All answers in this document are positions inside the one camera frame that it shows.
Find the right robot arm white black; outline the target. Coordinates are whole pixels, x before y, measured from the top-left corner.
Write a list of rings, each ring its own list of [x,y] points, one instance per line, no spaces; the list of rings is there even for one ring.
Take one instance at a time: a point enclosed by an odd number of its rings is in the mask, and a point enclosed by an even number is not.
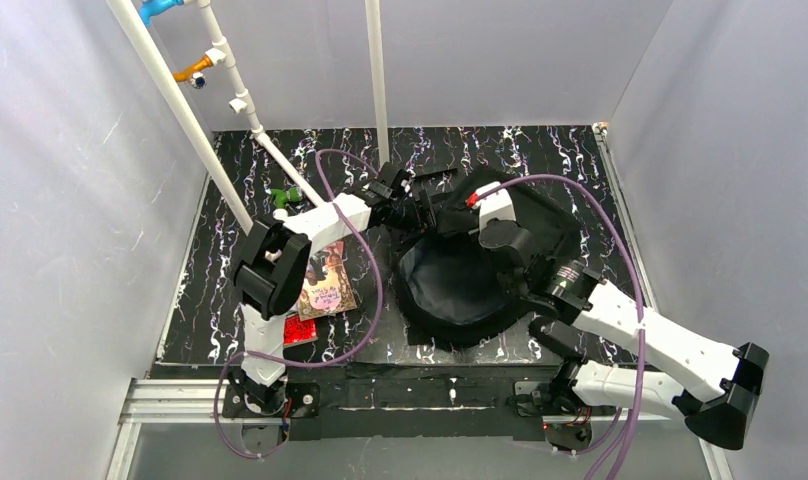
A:
[[[466,200],[478,213],[478,243],[506,295],[529,311],[608,340],[651,371],[569,359],[549,392],[582,406],[630,408],[683,419],[697,437],[727,450],[745,443],[770,354],[748,342],[708,339],[639,308],[613,283],[576,260],[545,255],[516,219],[510,195],[491,183]]]

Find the black student backpack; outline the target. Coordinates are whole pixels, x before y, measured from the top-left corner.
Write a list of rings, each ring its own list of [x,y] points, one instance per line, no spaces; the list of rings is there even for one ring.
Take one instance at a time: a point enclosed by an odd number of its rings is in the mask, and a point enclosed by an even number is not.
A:
[[[478,214],[465,203],[476,189],[511,175],[478,167],[454,189],[429,194],[436,228],[389,228],[390,266],[396,302],[407,321],[445,348],[467,348],[495,337],[529,313],[546,322],[571,323],[580,310],[581,287],[559,284],[561,269],[579,270],[580,222],[556,202],[518,183],[506,191],[517,221],[535,237],[541,253],[526,270],[497,271],[478,244]]]

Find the pink comic book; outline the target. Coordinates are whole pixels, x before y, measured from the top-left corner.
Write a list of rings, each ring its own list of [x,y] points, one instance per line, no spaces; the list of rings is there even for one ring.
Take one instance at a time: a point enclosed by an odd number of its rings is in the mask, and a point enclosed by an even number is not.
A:
[[[337,240],[316,252],[312,257],[314,264],[324,268],[332,268],[343,263],[344,241]]]

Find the brown illustrated book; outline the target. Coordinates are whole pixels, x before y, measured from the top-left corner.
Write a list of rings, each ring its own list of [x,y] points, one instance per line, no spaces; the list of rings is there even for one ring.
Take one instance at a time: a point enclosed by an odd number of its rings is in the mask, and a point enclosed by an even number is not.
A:
[[[307,266],[302,292],[297,302],[297,313],[302,320],[335,315],[357,307],[344,260],[341,265],[324,268]]]

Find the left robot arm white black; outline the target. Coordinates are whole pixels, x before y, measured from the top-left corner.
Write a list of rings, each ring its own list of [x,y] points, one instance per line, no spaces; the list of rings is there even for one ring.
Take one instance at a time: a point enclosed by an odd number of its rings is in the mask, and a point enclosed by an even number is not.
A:
[[[376,177],[312,210],[254,222],[233,272],[244,320],[240,370],[228,376],[237,391],[258,403],[282,394],[285,319],[299,300],[312,256],[377,226],[422,232],[435,225],[435,201],[426,191],[413,192],[411,183],[407,171],[386,164]]]

